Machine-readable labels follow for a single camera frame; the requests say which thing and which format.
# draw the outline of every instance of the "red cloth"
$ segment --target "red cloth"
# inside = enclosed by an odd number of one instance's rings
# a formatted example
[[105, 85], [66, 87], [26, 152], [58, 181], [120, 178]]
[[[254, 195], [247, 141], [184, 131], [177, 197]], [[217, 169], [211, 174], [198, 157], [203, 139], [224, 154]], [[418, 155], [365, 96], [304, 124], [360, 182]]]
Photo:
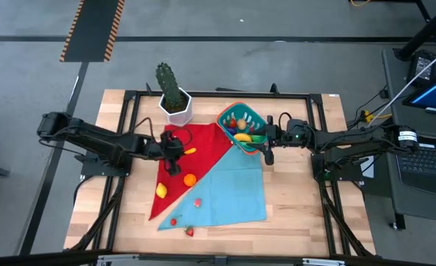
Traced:
[[[183, 183], [186, 174], [194, 174], [197, 182], [208, 173], [208, 171], [221, 159], [221, 157], [232, 146], [231, 141], [226, 137], [223, 130], [217, 124], [209, 125], [186, 125], [190, 130], [192, 141], [185, 146], [185, 150], [196, 148], [193, 154], [182, 156], [177, 164], [180, 166], [180, 174], [171, 177], [164, 169], [164, 161], [159, 162], [159, 171], [157, 171], [157, 184], [162, 183], [167, 188], [167, 195], [161, 199], [155, 194], [152, 203], [152, 219], [170, 206], [176, 199], [184, 194], [189, 187]], [[165, 130], [174, 130], [174, 136], [179, 137], [182, 143], [190, 141], [190, 134], [185, 129], [179, 129], [176, 126], [167, 125]]]

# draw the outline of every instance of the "white cable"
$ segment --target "white cable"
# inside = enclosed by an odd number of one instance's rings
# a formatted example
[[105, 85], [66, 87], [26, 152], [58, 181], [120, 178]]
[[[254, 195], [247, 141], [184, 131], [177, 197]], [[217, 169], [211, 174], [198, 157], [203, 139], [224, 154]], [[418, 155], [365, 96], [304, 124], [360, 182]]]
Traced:
[[428, 66], [426, 66], [422, 71], [420, 71], [420, 73], [418, 73], [418, 75], [416, 75], [415, 78], [413, 78], [407, 85], [405, 85], [405, 87], [393, 99], [391, 99], [391, 101], [387, 105], [385, 105], [385, 107], [376, 116], [374, 116], [371, 122], [369, 122], [368, 126], [371, 126], [372, 122], [374, 122], [375, 119], [379, 117], [382, 114], [382, 112], [384, 112], [387, 109], [387, 107], [393, 104], [398, 99], [398, 97], [402, 94], [402, 92], [405, 91], [410, 86], [410, 84], [412, 84], [420, 75], [422, 75], [423, 72], [425, 72], [425, 70], [430, 68], [434, 63], [436, 63], [436, 59], [434, 59]]

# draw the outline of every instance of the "banana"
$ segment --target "banana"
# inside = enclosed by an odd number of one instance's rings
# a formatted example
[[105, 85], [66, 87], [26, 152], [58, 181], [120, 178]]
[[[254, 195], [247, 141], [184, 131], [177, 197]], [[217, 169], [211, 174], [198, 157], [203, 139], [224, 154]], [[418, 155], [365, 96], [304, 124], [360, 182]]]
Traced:
[[234, 138], [238, 141], [244, 141], [244, 142], [253, 142], [253, 139], [251, 139], [251, 136], [246, 133], [238, 133], [234, 135]]

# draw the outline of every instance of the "blue cloth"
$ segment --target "blue cloth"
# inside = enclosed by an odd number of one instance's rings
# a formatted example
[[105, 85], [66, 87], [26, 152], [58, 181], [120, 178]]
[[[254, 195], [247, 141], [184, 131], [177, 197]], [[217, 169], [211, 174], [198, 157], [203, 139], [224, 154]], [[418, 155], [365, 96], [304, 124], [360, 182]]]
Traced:
[[[232, 146], [185, 195], [159, 230], [264, 220], [263, 186], [259, 154], [246, 155]], [[200, 207], [195, 207], [196, 199], [201, 199]], [[177, 220], [175, 226], [171, 219]]]

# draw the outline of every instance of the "cactus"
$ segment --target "cactus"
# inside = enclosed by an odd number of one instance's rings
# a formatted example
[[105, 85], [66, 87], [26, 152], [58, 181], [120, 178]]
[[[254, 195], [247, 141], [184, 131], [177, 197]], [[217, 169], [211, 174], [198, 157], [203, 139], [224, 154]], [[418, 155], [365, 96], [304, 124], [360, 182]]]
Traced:
[[164, 107], [170, 112], [185, 110], [187, 102], [180, 93], [179, 86], [175, 81], [171, 67], [166, 63], [160, 63], [156, 69], [156, 79], [165, 96]]

